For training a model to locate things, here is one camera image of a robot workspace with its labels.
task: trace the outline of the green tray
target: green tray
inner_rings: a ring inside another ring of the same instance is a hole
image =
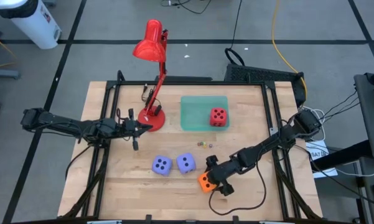
[[[224,127],[212,127],[209,124],[212,108],[224,108],[227,111],[227,123]],[[230,112],[226,96],[182,96],[181,128],[184,131],[225,131],[230,126]]]

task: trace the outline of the gray floor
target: gray floor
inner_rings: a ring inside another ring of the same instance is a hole
[[[67,39],[81,0],[58,0],[51,9]],[[192,0],[199,10],[206,4]],[[170,39],[231,39],[238,9],[237,0],[213,0],[202,15],[182,8],[160,7],[160,0],[88,0],[75,36],[76,40],[134,40],[144,35],[146,21],[160,19],[170,30]],[[358,10],[374,39],[374,0],[356,1]],[[244,1],[236,32],[237,39],[271,38],[275,0]],[[27,39],[11,22],[0,18],[2,39]],[[281,1],[276,38],[286,40],[365,40],[347,0]],[[168,46],[169,75],[209,76],[223,80],[227,58],[223,44],[171,44]],[[32,44],[9,44],[18,55],[9,68],[22,73],[20,80],[0,79],[0,222],[21,171],[32,135],[19,122],[26,108],[43,107],[65,45],[39,50]],[[88,83],[115,79],[121,69],[127,80],[152,80],[157,65],[134,58],[134,45],[74,44],[62,73],[51,112],[80,118]],[[353,76],[374,72],[374,58],[363,45],[279,45],[284,56],[306,76],[307,106],[329,109],[353,93]],[[269,44],[236,44],[234,49],[253,67],[289,68]],[[0,48],[0,63],[11,61]],[[367,138],[360,108],[356,107],[329,121],[326,143],[346,147]],[[55,218],[65,183],[73,139],[43,136],[30,168],[13,221]],[[320,192],[324,216],[347,221],[358,216],[355,200],[339,202],[334,195]]]

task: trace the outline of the wooden tabletop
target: wooden tabletop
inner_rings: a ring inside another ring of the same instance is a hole
[[[105,84],[90,83],[82,120],[100,117]],[[279,82],[276,83],[276,89],[282,118],[289,119],[297,112],[291,85]],[[121,86],[118,101],[121,114],[128,114],[129,108],[134,108],[134,114],[143,109],[142,90],[142,86]],[[180,99],[187,95],[227,96],[231,126],[226,131],[219,132],[183,131],[180,126]],[[147,214],[151,214],[155,220],[231,220],[232,215],[238,215],[240,220],[282,220],[271,153],[265,154],[258,163],[268,193],[263,206],[256,210],[237,211],[227,216],[216,215],[208,207],[209,194],[203,193],[197,182],[197,177],[205,171],[207,156],[215,154],[219,162],[227,161],[228,156],[237,150],[256,145],[268,138],[263,96],[259,86],[164,85],[157,98],[166,114],[165,125],[156,132],[144,133],[139,139],[139,151],[133,150],[131,141],[115,139],[111,142],[100,219],[143,220]],[[200,141],[213,144],[213,148],[198,147],[197,143]],[[85,142],[75,144],[73,157],[85,147]],[[186,152],[194,156],[197,170],[182,175],[175,159]],[[71,166],[58,215],[69,211],[84,191],[92,154],[91,149]],[[163,177],[151,170],[153,159],[157,155],[173,159],[170,176]],[[316,214],[322,215],[307,154],[294,148],[289,156],[298,192]],[[235,193],[224,197],[216,192],[213,196],[212,205],[219,212],[235,207],[252,207],[263,198],[263,185],[256,169],[244,175],[235,174],[228,182],[232,184]],[[93,205],[95,192],[91,201],[90,205]],[[93,213],[92,207],[90,206],[89,214]],[[291,216],[290,197],[288,207]]]

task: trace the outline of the red desk lamp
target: red desk lamp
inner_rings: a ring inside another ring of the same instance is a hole
[[[159,81],[154,91],[149,94],[145,108],[138,114],[138,121],[153,127],[149,131],[157,131],[165,121],[162,106],[154,106],[156,96],[166,77],[166,46],[168,31],[162,31],[160,21],[151,19],[147,23],[144,40],[134,48],[133,55],[137,58],[152,62],[159,62]]]

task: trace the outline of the lamp shade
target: lamp shade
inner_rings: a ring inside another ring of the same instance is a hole
[[[161,44],[161,37],[161,22],[155,19],[149,20],[145,30],[145,37],[134,48],[133,55],[152,62],[165,62],[166,51]]]

